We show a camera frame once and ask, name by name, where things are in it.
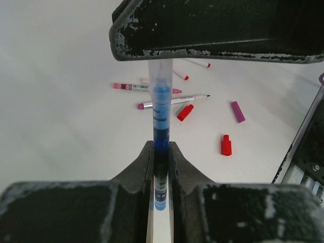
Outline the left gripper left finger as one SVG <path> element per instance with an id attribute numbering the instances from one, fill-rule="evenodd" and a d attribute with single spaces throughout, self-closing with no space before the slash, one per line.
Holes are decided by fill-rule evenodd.
<path id="1" fill-rule="evenodd" d="M 153 142 L 111 180 L 31 181 L 1 194 L 1 242 L 152 242 Z"/>

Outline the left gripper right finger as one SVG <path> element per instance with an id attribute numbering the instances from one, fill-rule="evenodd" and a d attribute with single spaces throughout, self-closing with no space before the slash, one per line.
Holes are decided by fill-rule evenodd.
<path id="1" fill-rule="evenodd" d="M 169 150 L 172 242 L 323 242 L 323 210 L 290 184 L 220 184 Z"/>

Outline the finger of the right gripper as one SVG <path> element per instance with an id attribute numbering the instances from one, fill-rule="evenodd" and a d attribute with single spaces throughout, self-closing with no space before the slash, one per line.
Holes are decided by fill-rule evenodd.
<path id="1" fill-rule="evenodd" d="M 109 40 L 118 61 L 323 61 L 323 1 L 123 1 Z"/>

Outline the blue gel pen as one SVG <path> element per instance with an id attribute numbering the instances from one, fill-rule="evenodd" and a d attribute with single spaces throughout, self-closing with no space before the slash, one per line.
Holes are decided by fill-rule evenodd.
<path id="1" fill-rule="evenodd" d="M 157 85 L 152 90 L 154 205 L 158 211 L 163 211 L 167 204 L 171 96 L 171 88 L 166 85 Z"/>

